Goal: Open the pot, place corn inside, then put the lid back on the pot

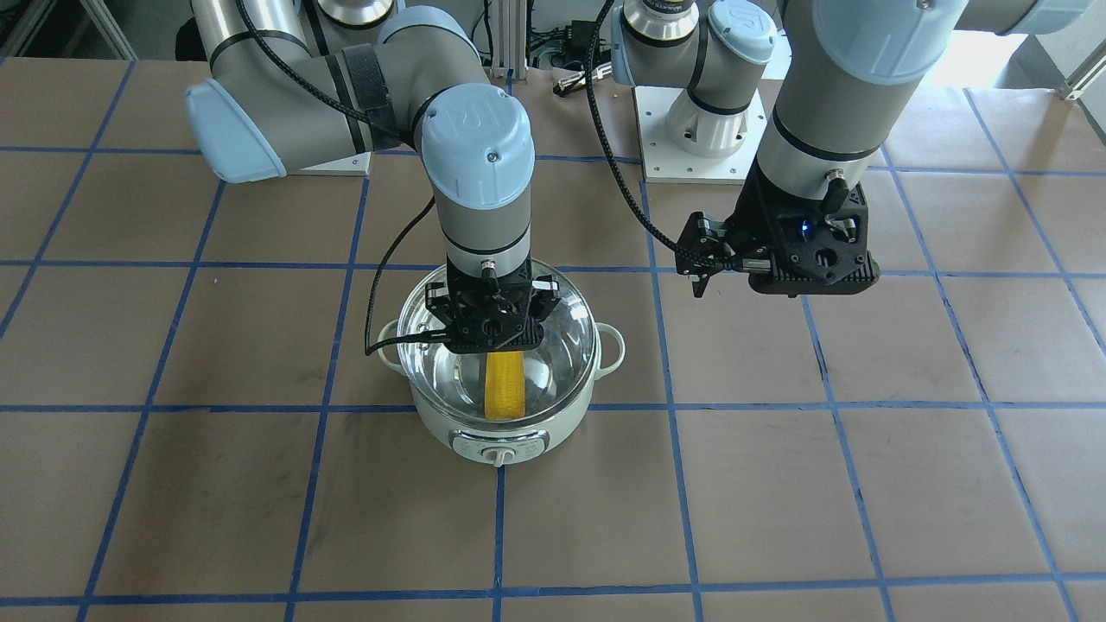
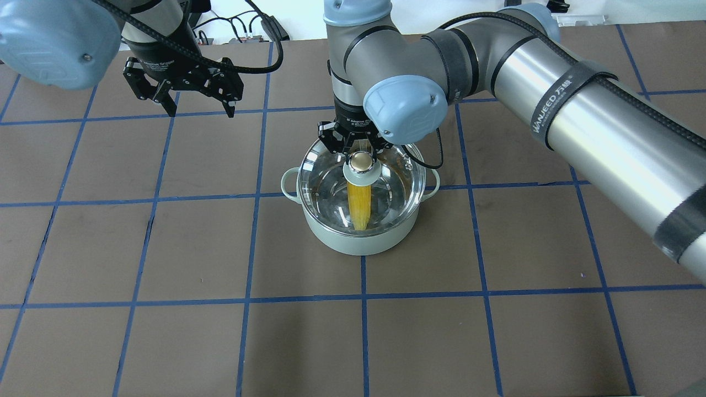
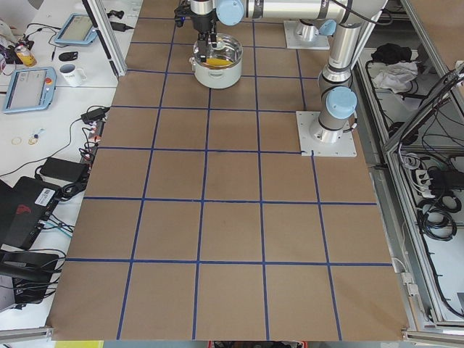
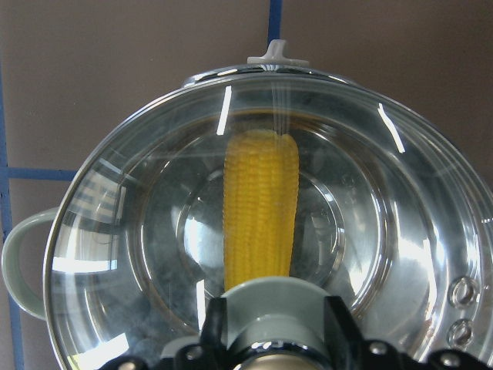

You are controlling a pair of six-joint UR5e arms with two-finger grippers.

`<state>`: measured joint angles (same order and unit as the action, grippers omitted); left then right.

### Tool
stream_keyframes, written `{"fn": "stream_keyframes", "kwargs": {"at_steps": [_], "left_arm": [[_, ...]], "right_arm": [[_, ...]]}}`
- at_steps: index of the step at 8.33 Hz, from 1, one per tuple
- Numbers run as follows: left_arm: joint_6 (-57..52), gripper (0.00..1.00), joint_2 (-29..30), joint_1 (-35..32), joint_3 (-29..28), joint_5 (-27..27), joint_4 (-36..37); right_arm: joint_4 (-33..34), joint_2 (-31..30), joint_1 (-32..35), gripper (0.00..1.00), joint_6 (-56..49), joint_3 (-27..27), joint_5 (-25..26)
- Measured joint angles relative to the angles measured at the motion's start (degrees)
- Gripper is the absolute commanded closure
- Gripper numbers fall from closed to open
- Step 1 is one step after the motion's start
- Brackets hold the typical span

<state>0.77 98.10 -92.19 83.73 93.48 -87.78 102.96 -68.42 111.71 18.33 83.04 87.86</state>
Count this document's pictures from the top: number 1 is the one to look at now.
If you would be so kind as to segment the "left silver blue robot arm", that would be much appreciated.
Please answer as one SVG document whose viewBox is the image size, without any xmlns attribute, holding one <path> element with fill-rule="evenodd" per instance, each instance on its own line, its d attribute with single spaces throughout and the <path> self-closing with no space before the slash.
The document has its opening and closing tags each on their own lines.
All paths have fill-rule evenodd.
<svg viewBox="0 0 1106 622">
<path fill-rule="evenodd" d="M 632 211 L 675 256 L 693 296 L 709 279 L 743 272 L 764 296 L 856 296 L 880 279 L 868 248 L 860 178 L 874 153 L 945 54 L 952 33 L 1053 33 L 1089 1 L 782 1 L 791 64 L 766 131 L 722 221 L 692 212 L 666 237 L 639 205 Z M 679 87 L 690 117 L 671 124 L 686 149 L 738 149 L 778 27 L 751 1 L 607 1 L 613 77 L 626 86 Z"/>
</svg>

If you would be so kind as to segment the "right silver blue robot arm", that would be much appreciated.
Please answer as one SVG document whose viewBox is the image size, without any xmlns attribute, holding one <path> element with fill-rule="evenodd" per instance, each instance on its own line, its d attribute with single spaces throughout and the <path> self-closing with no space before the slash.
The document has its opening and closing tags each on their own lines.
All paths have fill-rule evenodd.
<svg viewBox="0 0 1106 622">
<path fill-rule="evenodd" d="M 199 149 L 222 182 L 261 182 L 411 146 L 447 252 L 422 342 L 458 353 L 528 351 L 559 304 L 531 268 L 536 149 L 518 99 L 489 81 L 453 15 L 392 1 L 194 1 L 211 77 L 188 89 Z M 345 20 L 342 11 L 362 10 Z"/>
</svg>

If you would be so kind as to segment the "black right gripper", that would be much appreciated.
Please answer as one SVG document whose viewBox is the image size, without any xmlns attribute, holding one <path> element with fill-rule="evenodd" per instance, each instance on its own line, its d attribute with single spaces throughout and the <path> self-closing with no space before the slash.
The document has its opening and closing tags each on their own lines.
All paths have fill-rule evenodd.
<svg viewBox="0 0 1106 622">
<path fill-rule="evenodd" d="M 543 322 L 561 302 L 556 276 L 533 276 L 532 265 L 499 276 L 486 267 L 470 276 L 448 263 L 444 281 L 425 286 L 425 307 L 444 324 L 432 336 L 459 354 L 525 352 L 541 346 Z"/>
</svg>

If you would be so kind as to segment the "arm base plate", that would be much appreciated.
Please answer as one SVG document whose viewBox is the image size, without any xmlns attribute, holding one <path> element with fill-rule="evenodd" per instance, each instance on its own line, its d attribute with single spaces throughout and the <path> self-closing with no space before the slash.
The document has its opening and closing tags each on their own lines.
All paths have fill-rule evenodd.
<svg viewBox="0 0 1106 622">
<path fill-rule="evenodd" d="M 766 129 L 755 91 L 734 115 L 699 108 L 684 89 L 633 89 L 645 182 L 741 185 Z"/>
<path fill-rule="evenodd" d="M 372 153 L 359 153 L 349 157 L 322 162 L 298 170 L 290 170 L 289 175 L 296 176 L 333 176 L 333 177 L 367 177 L 371 174 Z"/>
</svg>

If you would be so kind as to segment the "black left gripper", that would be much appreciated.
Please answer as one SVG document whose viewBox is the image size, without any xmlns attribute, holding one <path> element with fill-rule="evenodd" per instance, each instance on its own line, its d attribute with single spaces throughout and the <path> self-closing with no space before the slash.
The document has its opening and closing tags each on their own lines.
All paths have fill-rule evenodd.
<svg viewBox="0 0 1106 622">
<path fill-rule="evenodd" d="M 707 212 L 692 212 L 677 240 L 677 272 L 691 276 L 696 299 L 714 273 L 731 270 L 728 228 Z M 857 296 L 880 280 L 868 250 L 868 197 L 862 184 L 833 180 L 822 198 L 808 200 L 769 180 L 754 164 L 732 215 L 735 252 L 766 248 L 771 268 L 752 273 L 750 287 L 764 296 Z"/>
</svg>

